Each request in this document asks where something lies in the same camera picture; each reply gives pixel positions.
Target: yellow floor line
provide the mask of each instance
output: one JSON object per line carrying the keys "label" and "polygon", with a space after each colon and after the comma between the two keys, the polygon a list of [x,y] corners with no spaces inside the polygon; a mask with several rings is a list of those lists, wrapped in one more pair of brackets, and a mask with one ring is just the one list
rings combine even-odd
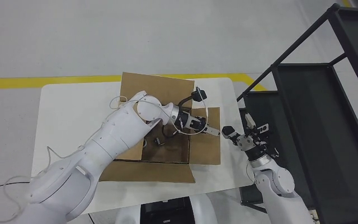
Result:
{"label": "yellow floor line", "polygon": [[[253,78],[245,73],[231,74],[161,74],[160,76],[172,78],[230,78],[233,82],[244,82],[248,86]],[[67,77],[31,77],[31,78],[0,78],[0,88],[42,88],[47,84],[85,83],[85,82],[120,82],[122,75],[113,76],[67,76]],[[266,90],[261,84],[254,90]]]}
{"label": "yellow floor line", "polygon": [[345,7],[352,7],[352,4],[349,0],[342,0],[342,3]]}

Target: robot forearm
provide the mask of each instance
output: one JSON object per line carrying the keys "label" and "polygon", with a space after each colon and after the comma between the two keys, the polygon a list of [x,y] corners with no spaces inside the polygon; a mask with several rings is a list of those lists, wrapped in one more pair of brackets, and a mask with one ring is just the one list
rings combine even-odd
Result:
{"label": "robot forearm", "polygon": [[268,152],[267,143],[260,139],[260,134],[268,130],[268,124],[256,128],[249,114],[245,119],[248,124],[246,134],[238,134],[231,126],[224,127],[222,134],[246,153],[271,223],[314,223],[302,198],[294,191],[291,173],[273,159],[278,156],[277,151]]}
{"label": "robot forearm", "polygon": [[134,111],[133,105],[145,95],[145,91],[137,93],[110,115],[84,149],[41,172],[30,183],[29,205],[17,223],[63,223],[79,216],[93,199],[107,165],[161,120],[146,123]]}

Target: cardboard box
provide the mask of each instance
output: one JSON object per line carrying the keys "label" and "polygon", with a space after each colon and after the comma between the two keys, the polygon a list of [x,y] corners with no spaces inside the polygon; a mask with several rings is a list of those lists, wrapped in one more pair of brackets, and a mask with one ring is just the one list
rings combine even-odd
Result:
{"label": "cardboard box", "polygon": [[[137,92],[145,90],[156,97],[162,105],[170,102],[178,104],[190,96],[194,81],[179,80],[161,76],[123,73],[121,96],[132,98]],[[206,117],[205,109],[192,109],[192,101],[185,107],[193,116]],[[209,125],[220,129],[220,108],[209,108]],[[147,146],[143,148],[142,139],[130,150],[118,156],[104,170],[100,181],[161,181],[174,183],[195,183],[189,164],[219,165],[220,136],[197,134],[186,136],[178,134],[164,139],[159,123],[147,134]],[[165,126],[165,133],[175,131],[172,125]],[[159,137],[164,145],[158,146],[154,139]]]}

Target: black metal shelf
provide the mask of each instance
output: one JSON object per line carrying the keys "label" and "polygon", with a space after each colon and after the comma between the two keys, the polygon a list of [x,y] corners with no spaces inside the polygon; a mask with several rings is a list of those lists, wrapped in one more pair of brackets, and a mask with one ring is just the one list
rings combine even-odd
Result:
{"label": "black metal shelf", "polygon": [[358,75],[358,9],[341,7],[328,20]]}
{"label": "black metal shelf", "polygon": [[272,73],[319,213],[327,223],[357,221],[358,122],[335,69],[280,64]]}
{"label": "black metal shelf", "polygon": [[[308,208],[314,208],[291,131],[285,119],[286,115],[279,93],[277,91],[249,92],[244,100],[246,109],[240,110],[243,126],[246,127],[244,119],[246,112],[250,113],[258,126],[268,123],[270,130],[269,147],[275,147],[280,154],[275,161],[279,166],[290,170],[295,180],[295,191],[302,197]],[[262,203],[261,193],[255,185],[240,188],[240,191],[244,202]]]}
{"label": "black metal shelf", "polygon": [[[328,63],[281,64],[327,20],[343,54]],[[346,57],[358,76],[358,9],[335,3],[237,98],[244,98],[255,120],[273,124],[276,147],[284,155],[296,150],[293,165],[287,159],[281,162],[295,172],[293,166],[299,161],[321,223],[358,223],[358,121],[333,67]],[[279,97],[273,92],[251,93],[271,72]],[[284,113],[278,116],[279,108]],[[283,145],[289,138],[278,120],[287,122],[293,146]]]}

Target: gray floor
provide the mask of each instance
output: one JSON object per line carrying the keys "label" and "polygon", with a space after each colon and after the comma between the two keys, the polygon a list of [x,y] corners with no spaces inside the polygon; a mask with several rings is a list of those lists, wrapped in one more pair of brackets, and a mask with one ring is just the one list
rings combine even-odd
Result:
{"label": "gray floor", "polygon": [[[160,73],[249,73],[257,77],[334,1],[0,2],[0,78]],[[284,62],[332,60],[343,52],[324,24]],[[358,79],[336,66],[358,111]],[[235,83],[237,95],[245,86]],[[275,89],[272,77],[263,85]],[[39,88],[0,89],[0,182],[30,175]],[[9,186],[23,201],[25,185]],[[239,205],[237,189],[211,193],[219,223],[269,223]],[[15,210],[0,194],[0,220]],[[116,211],[93,214],[113,223]],[[90,223],[80,216],[71,223]]]}

